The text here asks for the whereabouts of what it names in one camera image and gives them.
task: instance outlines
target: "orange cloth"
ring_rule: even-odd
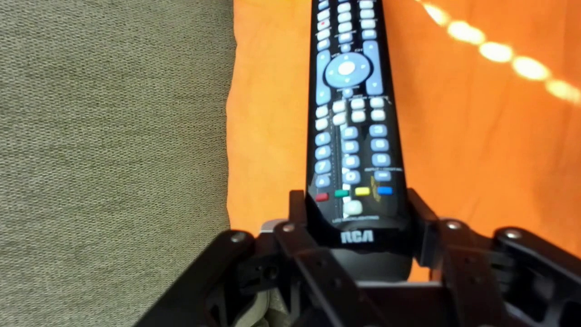
[[[581,257],[581,108],[384,2],[408,188],[475,231],[520,226]],[[579,2],[433,2],[581,88]],[[304,186],[310,2],[235,0],[228,215],[259,231]]]

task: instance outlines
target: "rca logo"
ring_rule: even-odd
[[[372,244],[373,231],[343,231],[341,244]]]

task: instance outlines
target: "directional pad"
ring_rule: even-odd
[[[335,57],[324,71],[326,84],[343,90],[361,84],[370,75],[370,64],[363,55],[344,53]]]

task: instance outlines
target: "red button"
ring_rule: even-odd
[[[326,202],[326,200],[328,200],[328,193],[317,193],[317,195],[313,197],[313,200],[315,200],[315,202]]]

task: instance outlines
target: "gray upholstery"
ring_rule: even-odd
[[[0,2],[0,326],[130,326],[226,229],[226,0]]]

